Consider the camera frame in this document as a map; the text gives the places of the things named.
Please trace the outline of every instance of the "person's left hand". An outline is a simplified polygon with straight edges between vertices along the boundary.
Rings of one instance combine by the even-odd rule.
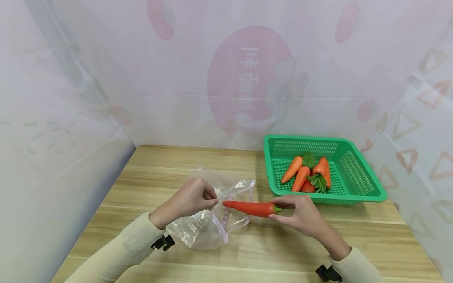
[[[203,179],[189,178],[183,186],[164,204],[149,215],[157,228],[163,229],[183,216],[212,209],[219,203],[214,188]]]

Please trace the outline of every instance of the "clear plastic bag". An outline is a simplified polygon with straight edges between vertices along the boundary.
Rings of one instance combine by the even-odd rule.
[[[228,242],[228,233],[249,223],[250,218],[243,212],[224,207],[226,200],[252,202],[252,188],[255,180],[245,180],[227,173],[198,168],[191,177],[203,178],[216,191],[219,203],[211,211],[181,217],[167,225],[167,231],[175,240],[190,249],[216,249]]]

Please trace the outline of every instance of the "sleeve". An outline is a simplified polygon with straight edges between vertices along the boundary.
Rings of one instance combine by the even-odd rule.
[[[151,245],[164,230],[148,219],[149,212],[130,223],[116,238],[87,259],[65,283],[115,282],[129,267],[140,264],[152,252]]]
[[[383,283],[379,271],[356,248],[352,248],[349,255],[341,261],[335,261],[331,257],[329,260],[344,283]]]

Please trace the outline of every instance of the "table surface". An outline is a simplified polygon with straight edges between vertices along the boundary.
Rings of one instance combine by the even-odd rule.
[[[135,218],[170,198],[197,166],[255,179],[254,201],[273,198],[263,152],[140,146],[52,283],[64,282]],[[444,282],[391,201],[317,207],[386,282]],[[166,252],[157,250],[117,282],[320,282],[314,271],[328,263],[327,252],[315,240],[269,219],[252,218],[218,249],[193,251],[176,244]]]

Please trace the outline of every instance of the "white backdrop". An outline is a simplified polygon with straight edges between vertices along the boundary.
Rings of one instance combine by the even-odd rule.
[[[451,1],[67,0],[54,8],[109,99],[127,109],[136,145],[262,149],[269,133],[350,139],[440,272],[452,275]]]
[[[48,283],[135,148],[51,14],[0,2],[0,281]]]

